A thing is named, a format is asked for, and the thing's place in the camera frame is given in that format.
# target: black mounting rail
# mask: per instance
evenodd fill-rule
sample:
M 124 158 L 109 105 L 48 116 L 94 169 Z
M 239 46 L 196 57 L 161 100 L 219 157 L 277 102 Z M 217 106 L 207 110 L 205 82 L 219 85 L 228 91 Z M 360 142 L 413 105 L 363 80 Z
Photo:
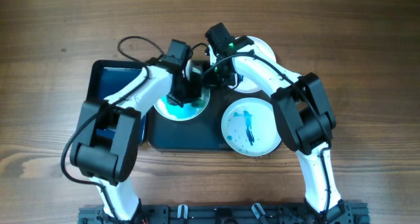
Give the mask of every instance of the black mounting rail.
M 190 206 L 188 218 L 178 218 L 179 207 L 166 205 L 144 205 L 140 217 L 124 223 L 141 224 L 320 224 L 305 203 L 262 205 L 263 218 L 257 219 L 251 206 Z M 330 209 L 328 216 L 333 224 L 369 224 L 369 210 L 365 203 L 341 202 Z M 114 223 L 103 212 L 103 206 L 80 208 L 78 224 Z

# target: round plate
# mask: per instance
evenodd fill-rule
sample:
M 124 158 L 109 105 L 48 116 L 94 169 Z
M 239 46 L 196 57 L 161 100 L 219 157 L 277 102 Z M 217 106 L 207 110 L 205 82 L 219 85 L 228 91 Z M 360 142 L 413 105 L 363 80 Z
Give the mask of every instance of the round plate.
M 210 101 L 210 89 L 202 89 L 201 97 L 193 103 L 184 104 L 184 107 L 174 106 L 167 102 L 167 97 L 160 98 L 154 107 L 163 117 L 182 122 L 191 120 L 204 111 L 205 107 Z
M 226 109 L 222 134 L 230 147 L 247 156 L 268 154 L 282 141 L 272 105 L 256 98 L 240 99 Z

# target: brown tabletop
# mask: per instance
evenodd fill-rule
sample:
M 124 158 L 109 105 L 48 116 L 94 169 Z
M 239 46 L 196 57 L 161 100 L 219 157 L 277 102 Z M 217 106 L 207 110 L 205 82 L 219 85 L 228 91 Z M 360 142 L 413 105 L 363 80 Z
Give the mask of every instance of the brown tabletop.
M 367 202 L 372 223 L 418 223 L 419 0 L 0 0 L 0 223 L 75 223 L 79 207 L 101 204 L 95 187 L 68 181 L 59 166 L 94 61 L 125 60 L 116 43 L 127 35 L 167 49 L 172 38 L 205 41 L 218 22 L 265 40 L 286 68 L 321 77 L 337 118 L 331 156 L 343 199 Z M 141 41 L 125 50 L 158 54 Z M 143 145 L 131 176 L 143 204 L 305 197 L 285 146 L 248 158 Z

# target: wooden surface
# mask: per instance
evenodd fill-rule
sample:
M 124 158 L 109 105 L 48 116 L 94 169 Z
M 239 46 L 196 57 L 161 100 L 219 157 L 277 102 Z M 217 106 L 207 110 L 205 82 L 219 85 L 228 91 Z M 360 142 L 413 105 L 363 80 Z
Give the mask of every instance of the wooden surface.
M 124 60 L 116 43 L 126 35 L 166 49 L 172 38 L 204 41 L 218 22 L 265 40 L 286 68 L 321 77 L 337 117 L 331 153 L 342 197 L 367 202 L 372 223 L 418 223 L 419 0 L 0 0 L 0 223 L 75 223 L 79 207 L 101 203 L 59 167 L 94 61 Z M 157 55 L 141 42 L 125 48 Z M 144 204 L 305 196 L 284 146 L 247 158 L 143 145 L 132 177 Z

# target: white plate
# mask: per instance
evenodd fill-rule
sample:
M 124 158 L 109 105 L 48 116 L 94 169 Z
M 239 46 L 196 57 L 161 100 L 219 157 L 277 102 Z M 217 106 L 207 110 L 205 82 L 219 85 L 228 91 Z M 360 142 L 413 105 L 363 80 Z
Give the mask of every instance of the white plate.
M 230 147 L 247 156 L 268 154 L 282 141 L 272 105 L 256 98 L 235 101 L 224 111 L 222 134 Z

